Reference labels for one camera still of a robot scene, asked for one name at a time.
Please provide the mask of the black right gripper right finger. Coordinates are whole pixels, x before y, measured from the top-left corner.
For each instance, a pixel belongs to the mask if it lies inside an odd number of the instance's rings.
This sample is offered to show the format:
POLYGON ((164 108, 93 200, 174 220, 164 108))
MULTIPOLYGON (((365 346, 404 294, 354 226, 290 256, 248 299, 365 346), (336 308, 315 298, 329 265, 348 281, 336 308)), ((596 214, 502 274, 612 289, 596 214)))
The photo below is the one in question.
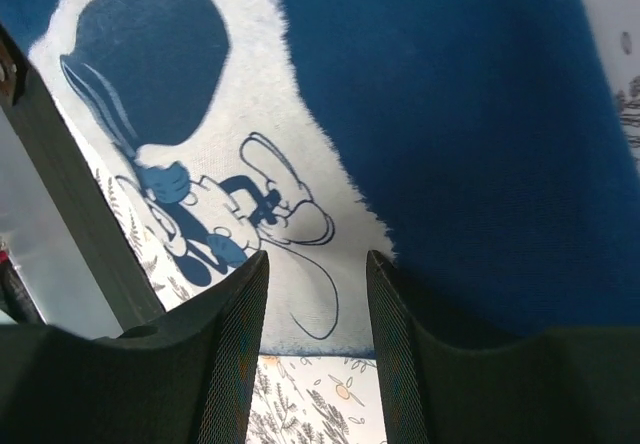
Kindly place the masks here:
POLYGON ((392 443, 635 443, 639 331, 519 339, 455 308, 381 253, 367 297, 392 443))

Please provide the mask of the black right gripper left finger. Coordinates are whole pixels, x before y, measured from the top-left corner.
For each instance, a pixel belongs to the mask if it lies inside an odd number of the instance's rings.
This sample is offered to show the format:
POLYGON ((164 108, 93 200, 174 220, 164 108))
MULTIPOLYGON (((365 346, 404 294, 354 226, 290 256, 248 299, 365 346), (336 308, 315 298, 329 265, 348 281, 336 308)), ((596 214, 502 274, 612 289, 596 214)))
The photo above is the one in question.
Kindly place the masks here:
POLYGON ((1 329, 5 443, 241 443, 268 294, 252 255, 219 284, 117 338, 1 329))

